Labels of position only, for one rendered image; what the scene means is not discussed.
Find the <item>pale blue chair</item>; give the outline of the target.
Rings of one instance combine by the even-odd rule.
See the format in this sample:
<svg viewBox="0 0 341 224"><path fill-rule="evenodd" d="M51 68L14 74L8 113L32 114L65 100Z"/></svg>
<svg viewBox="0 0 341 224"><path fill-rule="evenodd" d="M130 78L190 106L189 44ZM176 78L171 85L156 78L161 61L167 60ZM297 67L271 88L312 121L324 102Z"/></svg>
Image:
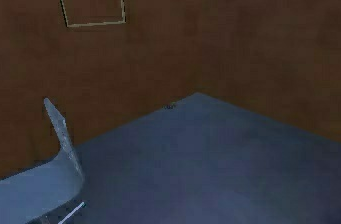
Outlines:
<svg viewBox="0 0 341 224"><path fill-rule="evenodd" d="M59 151L39 166L0 180L0 224L29 224L71 201L85 182L64 116L49 99L44 106Z"/></svg>

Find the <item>brown framed wall picture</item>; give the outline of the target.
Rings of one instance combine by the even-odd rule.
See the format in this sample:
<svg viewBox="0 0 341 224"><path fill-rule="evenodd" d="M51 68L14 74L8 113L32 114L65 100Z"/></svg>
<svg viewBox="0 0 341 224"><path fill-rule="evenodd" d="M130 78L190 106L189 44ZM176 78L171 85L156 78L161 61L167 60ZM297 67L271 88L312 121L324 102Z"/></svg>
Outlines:
<svg viewBox="0 0 341 224"><path fill-rule="evenodd" d="M126 22L125 0L59 0L68 28L120 25Z"/></svg>

